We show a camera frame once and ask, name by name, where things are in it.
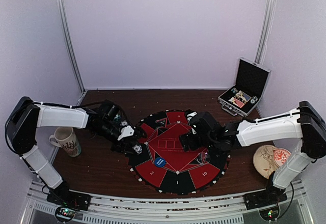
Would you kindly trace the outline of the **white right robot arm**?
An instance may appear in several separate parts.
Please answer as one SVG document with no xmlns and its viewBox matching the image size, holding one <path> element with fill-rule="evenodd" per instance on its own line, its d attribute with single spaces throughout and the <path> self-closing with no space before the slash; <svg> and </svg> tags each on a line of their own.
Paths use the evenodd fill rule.
<svg viewBox="0 0 326 224">
<path fill-rule="evenodd" d="M 179 137 L 185 151 L 207 147 L 222 153 L 234 144 L 247 147 L 256 143 L 285 138 L 298 138 L 295 151 L 284 165 L 271 174 L 265 190 L 246 194 L 247 200 L 257 198 L 272 204 L 284 193 L 291 181 L 314 159 L 325 156 L 325 121 L 308 101 L 289 112 L 261 119 L 247 119 L 221 126 L 209 112 L 187 110 L 191 131 Z"/>
</svg>

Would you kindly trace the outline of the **blue small blind button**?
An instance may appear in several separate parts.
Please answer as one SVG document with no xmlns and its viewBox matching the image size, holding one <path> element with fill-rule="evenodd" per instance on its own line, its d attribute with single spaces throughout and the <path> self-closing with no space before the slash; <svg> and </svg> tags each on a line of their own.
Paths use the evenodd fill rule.
<svg viewBox="0 0 326 224">
<path fill-rule="evenodd" d="M 166 160 L 162 157 L 155 158 L 154 165 L 156 167 L 164 167 L 166 165 Z"/>
</svg>

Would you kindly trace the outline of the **black triangular all-in marker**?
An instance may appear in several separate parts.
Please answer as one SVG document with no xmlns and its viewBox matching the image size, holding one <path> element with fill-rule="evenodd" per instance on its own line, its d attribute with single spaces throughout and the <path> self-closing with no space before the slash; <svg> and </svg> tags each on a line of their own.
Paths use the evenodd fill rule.
<svg viewBox="0 0 326 224">
<path fill-rule="evenodd" d="M 163 118 L 163 119 L 156 120 L 155 122 L 159 126 L 166 127 L 167 126 L 167 123 L 168 123 L 168 119 L 167 118 Z"/>
</svg>

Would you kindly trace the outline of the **clear round dealer button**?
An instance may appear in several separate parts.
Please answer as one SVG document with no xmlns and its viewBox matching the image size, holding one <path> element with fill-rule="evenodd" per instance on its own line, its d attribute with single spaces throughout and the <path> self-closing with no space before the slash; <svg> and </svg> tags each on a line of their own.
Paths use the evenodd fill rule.
<svg viewBox="0 0 326 224">
<path fill-rule="evenodd" d="M 201 152 L 196 157 L 196 161 L 201 165 L 208 164 L 210 162 L 210 159 L 211 158 L 208 152 Z"/>
</svg>

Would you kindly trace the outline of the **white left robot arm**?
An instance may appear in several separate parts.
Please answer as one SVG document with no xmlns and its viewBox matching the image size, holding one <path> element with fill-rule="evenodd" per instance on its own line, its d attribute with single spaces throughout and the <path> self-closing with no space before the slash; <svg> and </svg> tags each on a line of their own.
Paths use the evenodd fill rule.
<svg viewBox="0 0 326 224">
<path fill-rule="evenodd" d="M 87 129 L 109 140 L 115 151 L 135 155 L 142 153 L 139 139 L 146 137 L 145 131 L 132 125 L 124 110 L 109 100 L 71 106 L 22 97 L 5 123 L 7 146 L 63 206 L 73 202 L 73 194 L 68 183 L 37 146 L 36 133 L 42 127 Z"/>
</svg>

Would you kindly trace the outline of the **blue cream chips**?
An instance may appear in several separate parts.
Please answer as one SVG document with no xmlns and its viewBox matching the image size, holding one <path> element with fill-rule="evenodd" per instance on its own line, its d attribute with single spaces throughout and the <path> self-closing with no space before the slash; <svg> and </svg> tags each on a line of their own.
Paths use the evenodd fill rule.
<svg viewBox="0 0 326 224">
<path fill-rule="evenodd" d="M 133 151 L 136 153 L 136 154 L 141 154 L 143 149 L 142 149 L 142 146 L 141 145 L 135 145 L 133 146 Z"/>
</svg>

